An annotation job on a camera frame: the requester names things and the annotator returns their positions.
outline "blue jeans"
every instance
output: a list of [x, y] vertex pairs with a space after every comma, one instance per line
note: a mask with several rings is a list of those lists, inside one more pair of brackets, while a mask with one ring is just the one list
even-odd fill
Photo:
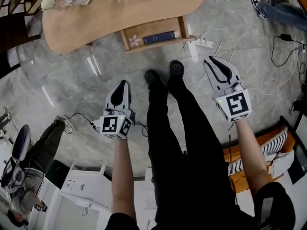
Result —
[[301, 8], [279, 0], [271, 0], [271, 4], [259, 1], [257, 8], [269, 20], [295, 26], [307, 32], [307, 18]]

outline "wooden table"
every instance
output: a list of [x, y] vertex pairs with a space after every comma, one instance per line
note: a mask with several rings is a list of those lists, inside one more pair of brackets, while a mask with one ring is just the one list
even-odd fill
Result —
[[158, 20], [181, 18], [197, 9], [202, 2], [203, 0], [92, 0], [87, 5], [72, 5], [64, 11], [45, 11], [43, 28], [46, 41], [53, 51], [69, 53], [113, 32]]

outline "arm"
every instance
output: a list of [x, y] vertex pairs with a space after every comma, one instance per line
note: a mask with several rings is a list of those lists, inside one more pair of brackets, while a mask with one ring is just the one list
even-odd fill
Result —
[[236, 121], [244, 173], [253, 196], [270, 181], [259, 144], [247, 119]]
[[115, 144], [112, 196], [112, 213], [124, 213], [136, 221], [133, 173], [126, 139], [118, 139]]

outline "white cabinet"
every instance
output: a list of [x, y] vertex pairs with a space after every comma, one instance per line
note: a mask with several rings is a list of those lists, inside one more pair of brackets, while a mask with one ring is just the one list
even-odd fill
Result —
[[111, 181], [104, 176], [106, 165], [103, 163], [99, 168], [90, 168], [79, 167], [76, 164], [78, 161], [71, 166], [61, 192], [87, 199], [110, 209]]

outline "gray floor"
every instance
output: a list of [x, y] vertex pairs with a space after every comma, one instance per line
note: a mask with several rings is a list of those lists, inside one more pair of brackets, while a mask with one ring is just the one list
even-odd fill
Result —
[[[294, 123], [296, 116], [290, 116], [288, 108], [300, 93], [298, 73], [295, 69], [290, 79], [275, 91], [278, 84], [290, 76], [293, 63], [277, 68], [271, 63], [270, 56], [273, 36], [288, 33], [299, 40], [305, 38], [303, 32], [258, 18], [250, 0], [206, 0], [187, 19], [190, 33], [203, 33], [211, 29], [228, 31], [235, 44], [231, 62], [239, 69], [245, 86], [248, 89], [259, 88], [263, 93], [275, 92], [274, 95], [263, 95], [259, 90], [249, 92], [253, 108], [249, 121], [255, 132], [276, 123], [280, 115]], [[41, 14], [30, 21], [30, 26], [33, 34], [42, 31]], [[131, 84], [131, 106], [137, 113], [136, 119], [146, 123], [148, 90], [143, 78], [144, 71], [153, 68], [167, 75], [168, 64], [173, 59], [180, 59], [185, 65], [186, 85], [191, 88], [219, 140], [227, 141], [230, 125], [212, 100], [213, 91], [203, 68], [203, 60], [208, 55], [214, 55], [216, 48], [186, 44], [181, 52], [183, 45], [177, 44], [125, 54], [120, 33], [114, 33], [94, 41], [90, 47], [83, 46], [71, 54], [59, 55], [48, 48], [41, 34], [41, 40], [17, 48], [20, 58], [24, 60], [22, 67], [0, 80], [0, 106], [10, 109], [17, 127], [29, 124], [33, 141], [39, 139], [56, 115], [70, 116], [81, 112], [92, 120], [98, 119], [108, 91], [122, 79]], [[208, 39], [219, 44], [224, 36], [227, 33], [212, 32], [208, 34]], [[227, 44], [229, 41], [225, 40], [223, 47], [227, 48]], [[294, 46], [294, 43], [277, 39], [275, 61], [283, 62]], [[218, 55], [229, 59], [231, 52], [221, 50]], [[97, 75], [93, 73], [88, 58], [96, 62], [97, 67], [94, 68]], [[171, 127], [182, 148], [185, 148], [182, 120], [172, 96], [169, 96], [168, 104]], [[80, 116], [74, 117], [72, 122], [77, 130], [71, 135], [63, 134], [56, 159], [71, 165], [77, 157], [85, 162], [88, 158], [96, 158], [103, 159], [112, 167], [113, 141], [92, 130]], [[235, 139], [234, 128], [231, 133]], [[206, 147], [206, 139], [204, 133], [203, 145], [199, 148], [213, 149]], [[142, 136], [140, 126], [132, 128], [129, 147], [135, 176], [144, 175], [150, 162], [148, 142]]]

